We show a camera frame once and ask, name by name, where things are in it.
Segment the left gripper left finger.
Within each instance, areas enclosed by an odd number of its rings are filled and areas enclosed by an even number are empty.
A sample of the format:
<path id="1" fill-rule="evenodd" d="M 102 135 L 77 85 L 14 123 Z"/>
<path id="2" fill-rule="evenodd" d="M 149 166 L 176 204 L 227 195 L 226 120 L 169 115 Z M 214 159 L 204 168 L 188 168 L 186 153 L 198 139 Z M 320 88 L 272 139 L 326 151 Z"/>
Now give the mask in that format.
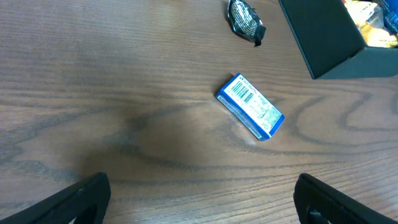
<path id="1" fill-rule="evenodd" d="M 1 223 L 102 224 L 110 196 L 108 176 L 98 172 L 1 220 Z"/>

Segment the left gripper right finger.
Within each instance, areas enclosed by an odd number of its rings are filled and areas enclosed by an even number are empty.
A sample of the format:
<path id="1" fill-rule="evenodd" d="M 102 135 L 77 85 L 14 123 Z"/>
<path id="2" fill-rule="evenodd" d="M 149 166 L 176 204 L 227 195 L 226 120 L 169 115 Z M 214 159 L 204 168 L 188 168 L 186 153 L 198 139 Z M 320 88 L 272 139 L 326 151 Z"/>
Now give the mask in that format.
<path id="1" fill-rule="evenodd" d="M 300 174 L 294 204 L 301 224 L 397 224 L 310 174 Z"/>

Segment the yellow Hacks candy bag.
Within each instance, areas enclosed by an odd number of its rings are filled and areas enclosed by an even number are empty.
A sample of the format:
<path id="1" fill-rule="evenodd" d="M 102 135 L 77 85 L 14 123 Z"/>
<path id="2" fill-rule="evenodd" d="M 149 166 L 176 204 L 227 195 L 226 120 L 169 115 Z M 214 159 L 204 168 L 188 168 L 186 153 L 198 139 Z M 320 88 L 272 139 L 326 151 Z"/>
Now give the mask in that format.
<path id="1" fill-rule="evenodd" d="M 384 26 L 383 10 L 371 1 L 342 0 L 345 8 L 370 47 L 397 47 L 397 36 L 390 34 Z"/>

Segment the blue Oreo cookie pack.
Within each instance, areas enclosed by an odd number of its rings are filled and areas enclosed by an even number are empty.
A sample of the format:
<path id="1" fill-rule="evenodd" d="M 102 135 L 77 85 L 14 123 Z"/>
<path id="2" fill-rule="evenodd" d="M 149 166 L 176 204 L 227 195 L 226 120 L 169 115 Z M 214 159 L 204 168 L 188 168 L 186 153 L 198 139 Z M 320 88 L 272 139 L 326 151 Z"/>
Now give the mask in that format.
<path id="1" fill-rule="evenodd" d="M 383 9 L 384 26 L 391 34 L 397 34 L 397 0 L 377 0 Z"/>

